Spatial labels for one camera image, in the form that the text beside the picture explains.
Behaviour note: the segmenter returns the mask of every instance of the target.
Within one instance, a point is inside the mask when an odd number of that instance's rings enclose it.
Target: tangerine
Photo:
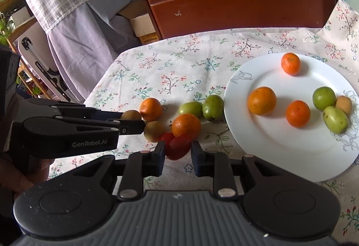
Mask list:
[[[300,70],[300,59],[296,54],[286,53],[281,60],[281,66],[285,73],[294,76]]]
[[[162,114],[162,105],[156,98],[147,98],[142,101],[139,111],[144,120],[155,121]]]
[[[267,115],[277,105],[277,97],[269,87],[260,87],[252,91],[248,96],[247,106],[255,115]]]
[[[201,122],[197,116],[184,113],[175,118],[172,123],[172,134],[175,137],[188,135],[191,139],[198,137],[201,131]]]
[[[302,128],[309,122],[311,110],[304,101],[296,100],[288,105],[285,117],[291,126]]]

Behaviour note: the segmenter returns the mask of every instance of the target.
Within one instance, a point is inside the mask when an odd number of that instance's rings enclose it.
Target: brown fruit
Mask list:
[[[142,116],[137,110],[127,110],[121,115],[122,120],[141,120]]]
[[[150,121],[143,131],[143,134],[151,143],[156,143],[159,141],[159,138],[166,132],[166,129],[163,124],[159,121]]]
[[[339,96],[335,101],[335,107],[344,111],[346,115],[349,115],[352,109],[351,99],[346,96]]]

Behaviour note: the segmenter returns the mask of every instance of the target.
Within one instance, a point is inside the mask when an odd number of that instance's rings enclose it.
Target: tablecloth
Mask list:
[[[170,126],[180,104],[203,102],[210,94],[223,97],[228,80],[241,65],[254,57],[278,52],[305,54],[325,62],[359,91],[358,18],[358,13],[339,0],[321,30],[219,30],[133,48],[123,52],[113,62],[85,103],[101,110],[126,111],[138,109],[143,99],[155,97],[163,108],[160,120]],[[359,104],[357,97],[353,100]],[[351,140],[359,137],[358,109],[359,106],[351,118],[353,129],[348,133],[351,135],[346,135]],[[244,154],[225,121],[203,121],[198,140],[204,149],[224,152],[230,158],[241,158]],[[358,150],[356,142],[352,145],[351,149]],[[143,135],[122,136],[115,150],[57,159],[49,178],[105,154],[122,159],[132,152],[153,150],[155,146],[155,143],[147,142]],[[333,233],[339,241],[359,241],[358,165],[359,159],[340,176],[319,183],[340,201],[341,215]],[[241,192],[239,178],[236,182]],[[190,154],[187,154],[177,161],[167,159],[162,176],[145,178],[144,186],[145,189],[203,190],[212,188],[212,178],[197,178]]]

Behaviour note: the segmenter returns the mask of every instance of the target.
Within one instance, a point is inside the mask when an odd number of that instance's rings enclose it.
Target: white plate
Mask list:
[[[224,94],[229,129],[247,154],[313,182],[331,179],[345,171],[359,153],[358,95],[341,74],[311,57],[298,55],[302,63],[299,75],[286,74],[280,65],[283,55],[252,59],[231,77]],[[266,117],[253,115],[247,108],[248,95],[262,86],[270,87],[277,95],[277,106]],[[313,105],[313,92],[322,86],[353,102],[350,125],[342,135],[327,129],[322,113]],[[304,101],[311,109],[304,128],[290,126],[285,118],[286,108],[294,100]]]

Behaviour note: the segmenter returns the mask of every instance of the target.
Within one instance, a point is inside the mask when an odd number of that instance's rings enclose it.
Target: cherry tomato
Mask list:
[[[174,137],[175,137],[175,136],[174,136],[171,132],[167,132],[167,133],[164,133],[164,134],[159,138],[159,140],[165,142],[165,143],[166,143],[166,148],[168,148],[169,143],[172,141],[172,139],[173,139]]]
[[[166,156],[170,160],[178,160],[184,157],[191,149],[191,137],[187,135],[181,135],[175,137],[166,147]]]

